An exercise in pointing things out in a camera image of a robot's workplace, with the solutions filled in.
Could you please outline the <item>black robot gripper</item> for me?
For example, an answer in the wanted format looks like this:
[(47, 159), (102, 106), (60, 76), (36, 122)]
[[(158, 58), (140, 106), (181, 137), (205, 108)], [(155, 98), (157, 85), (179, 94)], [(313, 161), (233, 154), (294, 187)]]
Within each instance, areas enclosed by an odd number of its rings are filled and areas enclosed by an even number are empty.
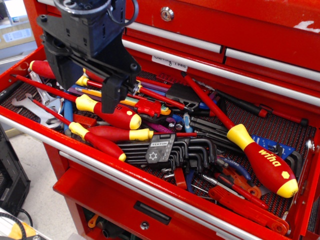
[(133, 1), (133, 16), (126, 21), (124, 0), (56, 0), (60, 16), (39, 15), (46, 60), (59, 85), (68, 90), (86, 68), (107, 77), (101, 88), (101, 111), (111, 114), (117, 104), (134, 92), (140, 65), (122, 43), (125, 27), (139, 12)]

